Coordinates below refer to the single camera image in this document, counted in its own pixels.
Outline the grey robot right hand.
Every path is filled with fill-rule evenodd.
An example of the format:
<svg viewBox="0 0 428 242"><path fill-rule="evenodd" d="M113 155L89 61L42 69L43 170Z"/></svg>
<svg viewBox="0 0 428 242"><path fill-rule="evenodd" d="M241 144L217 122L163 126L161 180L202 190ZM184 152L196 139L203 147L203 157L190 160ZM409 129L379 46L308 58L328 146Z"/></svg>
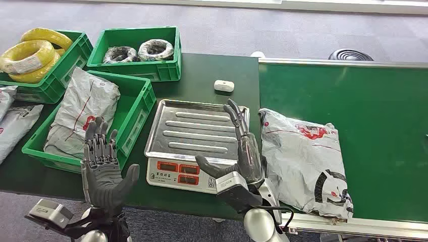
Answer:
<svg viewBox="0 0 428 242"><path fill-rule="evenodd" d="M260 154L255 135L249 131L244 120L243 112L232 99L228 99L223 106L224 111L229 114L235 127L237 138L237 163L233 166L220 167L208 162L202 155L196 155L195 160L202 171L214 178L220 178L233 171L238 172L248 184L256 184L264 179Z"/></svg>

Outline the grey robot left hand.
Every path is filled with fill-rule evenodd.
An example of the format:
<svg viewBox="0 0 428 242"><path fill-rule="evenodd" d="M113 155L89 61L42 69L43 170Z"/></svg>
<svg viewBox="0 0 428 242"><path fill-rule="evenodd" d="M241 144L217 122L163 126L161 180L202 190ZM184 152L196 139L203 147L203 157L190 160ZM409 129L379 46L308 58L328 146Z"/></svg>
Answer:
<svg viewBox="0 0 428 242"><path fill-rule="evenodd" d="M116 136L113 130L107 136L109 124L98 116L88 123L81 160L83 192L94 208L103 209L110 216L122 213L125 200L137 184L140 166L132 164L125 177L117 157Z"/></svg>

